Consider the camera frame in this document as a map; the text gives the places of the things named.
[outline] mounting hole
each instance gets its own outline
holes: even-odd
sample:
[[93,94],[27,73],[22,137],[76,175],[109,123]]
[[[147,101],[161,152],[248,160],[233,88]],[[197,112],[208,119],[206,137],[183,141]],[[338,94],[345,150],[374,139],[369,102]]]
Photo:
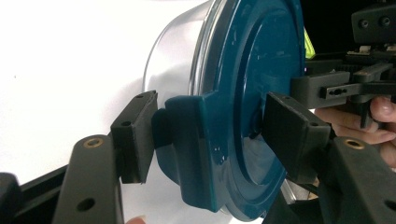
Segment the mounting hole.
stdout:
[[84,142],[85,148],[94,148],[99,147],[103,144],[102,138],[91,138]]
[[393,211],[396,211],[396,202],[385,200],[385,205]]
[[330,95],[335,95],[335,96],[341,95],[343,93],[347,93],[347,90],[346,89],[337,89],[335,91],[329,92]]
[[383,27],[389,26],[390,25],[390,18],[389,17],[381,17],[379,19],[379,25],[383,26]]
[[369,22],[367,20],[360,20],[359,27],[361,29],[366,29],[367,27],[369,27]]
[[354,149],[364,149],[364,144],[362,144],[361,142],[356,141],[356,140],[347,139],[344,141],[344,143],[347,146],[352,147]]
[[93,198],[87,198],[77,205],[79,212],[86,212],[95,206],[95,200]]
[[130,126],[132,123],[131,121],[124,121],[121,125],[124,127]]

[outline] white background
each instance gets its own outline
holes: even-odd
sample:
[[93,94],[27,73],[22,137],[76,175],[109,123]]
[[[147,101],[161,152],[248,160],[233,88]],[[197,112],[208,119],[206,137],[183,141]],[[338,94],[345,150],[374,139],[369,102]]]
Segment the white background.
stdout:
[[[0,172],[24,184],[66,165],[79,139],[107,134],[141,92],[160,32],[202,2],[0,1]],[[184,204],[155,158],[146,185],[122,190],[125,218],[239,223]]]

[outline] metal pot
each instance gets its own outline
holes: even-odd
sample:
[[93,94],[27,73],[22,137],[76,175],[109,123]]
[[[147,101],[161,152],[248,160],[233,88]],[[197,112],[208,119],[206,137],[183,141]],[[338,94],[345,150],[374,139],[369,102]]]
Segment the metal pot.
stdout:
[[159,93],[157,159],[185,203],[265,217],[286,175],[260,135],[266,93],[303,73],[298,0],[208,1],[168,24],[143,91]]

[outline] finger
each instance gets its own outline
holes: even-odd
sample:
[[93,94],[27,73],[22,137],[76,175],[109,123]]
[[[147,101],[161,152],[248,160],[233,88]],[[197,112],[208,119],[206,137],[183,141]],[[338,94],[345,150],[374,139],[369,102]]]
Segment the finger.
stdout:
[[316,109],[315,114],[325,122],[344,126],[348,129],[359,130],[365,133],[374,133],[378,130],[378,124],[376,122],[371,122],[368,127],[361,129],[360,116],[340,111],[333,107]]
[[358,138],[371,145],[385,143],[396,138],[396,133],[380,129],[375,133],[365,133],[337,124],[332,124],[332,129],[337,136]]
[[379,149],[379,154],[388,166],[396,168],[396,146],[391,142],[384,143]]
[[[387,130],[393,133],[396,133],[396,123],[387,123]],[[390,141],[396,147],[396,139]]]
[[393,104],[387,97],[375,97],[370,110],[373,119],[381,122],[396,122],[396,104]]
[[146,224],[146,217],[134,217],[126,222],[126,224]]

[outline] black plastic mount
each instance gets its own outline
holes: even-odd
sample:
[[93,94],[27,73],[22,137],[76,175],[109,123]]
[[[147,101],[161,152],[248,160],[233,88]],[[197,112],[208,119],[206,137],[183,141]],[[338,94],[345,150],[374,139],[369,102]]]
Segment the black plastic mount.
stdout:
[[396,43],[396,2],[378,3],[352,14],[356,43]]
[[290,179],[298,184],[319,180],[318,200],[286,206],[278,196],[263,223],[396,220],[396,175],[374,147],[349,137],[329,140],[327,124],[293,98],[277,93],[267,95],[263,120],[262,136]]
[[392,63],[375,63],[352,75],[348,71],[331,71],[296,77],[291,81],[290,95],[311,109],[350,102],[361,115],[361,127],[365,128],[372,121],[371,100],[377,95],[396,95],[393,76]]
[[14,175],[0,174],[0,223],[123,223],[119,178],[146,182],[156,111],[157,92],[141,93],[115,119],[109,135],[79,140],[67,166],[21,187]]

